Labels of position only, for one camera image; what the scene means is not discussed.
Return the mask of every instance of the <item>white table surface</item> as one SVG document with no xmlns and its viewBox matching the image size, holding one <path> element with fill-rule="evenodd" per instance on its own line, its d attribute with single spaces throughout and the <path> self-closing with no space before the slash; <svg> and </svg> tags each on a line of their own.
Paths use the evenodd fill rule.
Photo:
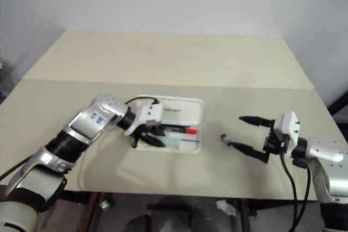
<svg viewBox="0 0 348 232">
<path fill-rule="evenodd" d="M 110 35 L 113 40 L 108 42 L 109 38 L 105 35 Z M 241 43 L 245 40 L 245 47 L 241 51 L 244 54 L 248 53 L 249 49 L 254 50 L 257 45 L 253 43 L 257 41 L 267 43 L 260 44 L 258 46 L 260 49 L 275 46 L 278 51 L 260 51 L 260 53 L 277 53 L 273 60 L 270 58 L 272 56 L 265 56 L 262 63 L 256 63 L 257 66 L 268 64 L 265 66 L 265 70 L 268 68 L 268 74 L 251 66 L 254 65 L 254 63 L 250 63 L 251 57 L 246 59 L 249 59 L 248 62 L 245 62 L 242 58 L 235 58 L 235 55 L 231 55 L 230 58 L 230 55 L 226 54 L 225 58 L 217 57 L 214 62 L 210 62 L 211 68 L 214 70 L 208 70 L 209 62 L 207 60 L 202 66 L 197 66 L 197 69 L 201 69 L 200 72 L 204 72 L 204 77 L 196 70 L 192 70 L 190 73 L 183 70 L 181 78 L 168 77 L 153 84 L 154 79 L 160 79 L 161 73 L 156 74 L 153 66 L 146 66 L 147 63 L 143 61 L 138 62 L 140 58 L 136 58 L 136 56 L 133 57 L 132 62 L 120 62 L 122 65 L 126 63 L 135 65 L 135 70 L 129 72 L 135 79 L 131 77 L 121 79 L 117 73 L 105 76 L 111 73 L 111 69 L 104 62 L 112 52 L 106 51 L 105 55 L 98 56 L 97 53 L 83 51 L 91 49 L 90 45 L 86 45 L 88 39 L 104 39 L 100 40 L 95 47 L 101 51 L 99 49 L 101 45 L 104 45 L 104 49 L 108 49 L 115 44 L 114 39 L 123 39 L 124 36 L 128 42 L 132 43 L 129 46 L 123 45 L 124 50 L 127 50 L 124 52 L 131 55 L 131 46 L 139 45 L 139 43 L 137 44 L 138 35 L 67 32 L 32 68 L 0 106 L 1 172 L 34 153 L 40 146 L 55 137 L 62 126 L 77 111 L 88 106 L 99 92 L 114 93 L 122 101 L 139 93 L 204 100 L 206 107 L 202 123 L 202 149 L 195 155 L 142 152 L 132 149 L 130 138 L 122 136 L 120 130 L 110 131 L 87 150 L 78 160 L 77 166 L 67 175 L 66 188 L 69 190 L 292 199 L 290 182 L 281 167 L 278 156 L 272 155 L 269 163 L 264 164 L 221 142 L 220 135 L 227 133 L 236 141 L 262 150 L 263 140 L 268 134 L 268 129 L 251 126 L 238 120 L 239 116 L 244 115 L 274 118 L 283 111 L 294 110 L 301 121 L 300 135 L 302 137 L 330 138 L 346 145 L 317 92 L 282 39 L 221 37 L 226 42 L 229 39 L 231 43 L 235 41 Z M 156 41 L 161 39 L 161 37 L 158 38 L 159 35 L 155 35 L 153 38 L 153 35 L 145 37 L 144 34 L 141 34 L 139 37 L 143 44 L 144 38 L 156 39 Z M 164 36 L 164 38 L 166 37 L 181 38 L 177 35 Z M 213 37 L 212 41 L 215 42 L 216 39 L 220 39 L 220 37 Z M 76 41 L 82 43 L 79 48 L 74 47 Z M 161 54 L 164 55 L 166 52 L 164 50 L 160 52 L 157 48 L 158 46 L 153 43 L 153 47 L 145 49 L 144 52 L 154 54 L 148 55 L 149 59 L 156 57 L 159 61 L 159 54 L 162 52 Z M 177 48 L 179 48 L 178 44 L 169 54 L 172 54 Z M 85 53 L 85 56 L 79 56 L 80 58 L 77 59 L 75 58 L 77 53 Z M 71 62 L 65 58 L 69 54 L 71 54 Z M 181 54 L 187 55 L 183 50 L 181 50 Z M 106 74 L 86 73 L 93 71 L 91 64 L 94 61 L 86 62 L 86 59 L 91 59 L 91 57 L 99 57 L 102 62 L 100 66 L 102 70 L 96 72 L 105 70 Z M 109 57 L 108 59 L 116 60 L 121 57 L 116 55 L 114 58 Z M 193 56 L 192 62 L 197 62 L 197 59 Z M 230 59 L 233 60 L 231 64 L 239 64 L 240 70 L 244 68 L 245 73 L 232 74 L 228 79 L 224 78 L 225 74 L 221 76 L 219 68 L 222 72 L 227 72 L 226 66 L 223 65 L 225 62 L 230 65 Z M 77 64 L 78 60 L 82 64 L 80 67 Z M 188 59 L 184 59 L 181 64 L 186 65 L 186 61 Z M 217 61 L 222 63 L 219 68 L 215 67 Z M 147 67 L 147 72 L 155 74 L 154 78 L 146 78 L 146 75 L 142 73 L 142 69 L 145 67 Z M 282 67 L 288 69 L 284 70 L 282 74 L 278 74 L 281 80 L 275 80 L 275 77 L 269 76 L 269 73 L 277 72 Z M 170 76 L 170 73 L 174 71 L 168 70 L 167 75 Z M 123 70 L 119 72 L 123 76 L 128 75 Z M 250 72 L 254 74 L 252 77 L 248 77 L 249 81 L 244 81 L 247 79 L 245 74 Z M 295 80 L 287 81 L 289 78 L 284 77 L 285 73 L 295 76 Z M 181 82 L 181 79 L 192 74 L 196 76 L 192 84 L 187 81 Z M 298 195 L 301 198 L 305 192 L 306 173 L 304 170 L 292 166 L 290 161 L 288 161 L 288 166 L 294 176 Z M 315 198 L 313 190 L 311 190 L 309 198 Z"/>
</svg>

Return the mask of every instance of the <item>red marker cap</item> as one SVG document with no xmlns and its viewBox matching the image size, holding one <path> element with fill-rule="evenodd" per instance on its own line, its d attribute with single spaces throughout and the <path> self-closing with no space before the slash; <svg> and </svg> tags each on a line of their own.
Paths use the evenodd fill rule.
<svg viewBox="0 0 348 232">
<path fill-rule="evenodd" d="M 186 128 L 185 130 L 187 134 L 196 134 L 197 133 L 197 130 L 196 129 L 190 129 L 190 128 Z"/>
</svg>

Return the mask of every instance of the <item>table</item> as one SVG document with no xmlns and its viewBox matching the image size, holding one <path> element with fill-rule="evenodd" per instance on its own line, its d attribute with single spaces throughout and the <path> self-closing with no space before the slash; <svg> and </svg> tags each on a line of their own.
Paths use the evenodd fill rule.
<svg viewBox="0 0 348 232">
<path fill-rule="evenodd" d="M 227 133 L 262 149 L 268 129 L 238 120 L 243 115 L 294 110 L 301 136 L 346 145 L 282 38 L 67 31 L 0 106 L 0 171 L 46 144 L 99 92 L 122 101 L 140 93 L 204 100 L 202 149 L 142 152 L 121 130 L 109 131 L 67 175 L 69 190 L 292 199 L 278 156 L 266 165 L 221 142 Z M 288 167 L 303 198 L 306 172 Z"/>
</svg>

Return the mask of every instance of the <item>black cable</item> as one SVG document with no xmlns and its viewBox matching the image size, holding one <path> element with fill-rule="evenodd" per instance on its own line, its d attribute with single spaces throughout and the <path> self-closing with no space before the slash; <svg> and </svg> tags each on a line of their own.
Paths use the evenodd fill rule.
<svg viewBox="0 0 348 232">
<path fill-rule="evenodd" d="M 293 194 L 294 194 L 294 216 L 293 216 L 293 225 L 292 227 L 295 226 L 295 223 L 296 223 L 296 219 L 297 219 L 297 205 L 298 205 L 298 202 L 297 202 L 297 193 L 296 193 L 296 185 L 295 185 L 295 182 L 294 182 L 294 179 L 293 179 L 293 176 L 291 176 L 286 164 L 285 164 L 285 160 L 284 160 L 284 152 L 281 152 L 281 162 L 282 162 L 282 165 L 283 165 L 283 168 L 288 176 L 288 178 L 290 179 L 290 182 L 291 182 L 291 186 L 293 188 Z"/>
<path fill-rule="evenodd" d="M 22 160 L 21 162 L 17 163 L 17 164 L 16 164 L 15 166 L 13 166 L 11 169 L 9 169 L 9 170 L 6 171 L 4 174 L 2 174 L 2 175 L 0 176 L 0 181 L 3 180 L 4 178 L 6 178 L 9 174 L 11 174 L 11 173 L 12 173 L 14 170 L 16 170 L 18 167 L 20 167 L 20 166 L 22 166 L 24 163 L 26 163 L 26 162 L 30 159 L 31 156 L 29 156 L 28 158 L 26 158 L 26 159 Z"/>
<path fill-rule="evenodd" d="M 150 97 L 150 96 L 139 96 L 139 97 L 135 97 L 133 99 L 130 99 L 129 101 L 125 102 L 125 104 L 128 104 L 134 100 L 137 100 L 137 99 L 153 99 L 153 103 L 152 104 L 157 104 L 159 103 L 158 100 L 154 97 Z"/>
<path fill-rule="evenodd" d="M 296 222 L 295 224 L 292 226 L 292 228 L 289 230 L 289 232 L 294 232 L 297 225 L 299 224 L 302 216 L 303 216 L 303 213 L 305 212 L 305 208 L 306 208 L 306 205 L 307 205 L 307 202 L 308 202 L 308 195 L 309 195 L 309 189 L 310 189 L 310 169 L 309 167 L 307 167 L 307 186 L 306 186 L 306 193 L 304 194 L 304 199 L 303 199 L 303 203 L 302 203 L 302 207 L 301 207 L 301 210 L 300 210 L 300 213 L 299 213 L 299 216 L 297 217 L 296 219 Z"/>
</svg>

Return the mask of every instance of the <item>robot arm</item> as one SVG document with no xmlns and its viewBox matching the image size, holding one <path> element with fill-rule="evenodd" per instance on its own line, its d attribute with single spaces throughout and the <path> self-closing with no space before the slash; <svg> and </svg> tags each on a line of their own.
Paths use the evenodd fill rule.
<svg viewBox="0 0 348 232">
<path fill-rule="evenodd" d="M 293 111 L 283 113 L 275 120 L 254 116 L 243 116 L 240 119 L 252 125 L 270 128 L 264 152 L 236 143 L 225 134 L 222 140 L 264 163 L 268 162 L 270 153 L 284 153 L 293 158 L 295 166 L 309 166 L 325 223 L 323 231 L 348 231 L 348 149 L 332 140 L 300 138 L 300 121 Z"/>
<path fill-rule="evenodd" d="M 7 198 L 0 203 L 0 231 L 35 231 L 38 212 L 54 205 L 66 185 L 64 175 L 108 126 L 120 127 L 126 136 L 163 147 L 161 141 L 148 135 L 149 126 L 159 124 L 162 112 L 158 101 L 134 114 L 115 96 L 98 95 L 9 182 L 5 192 Z"/>
</svg>

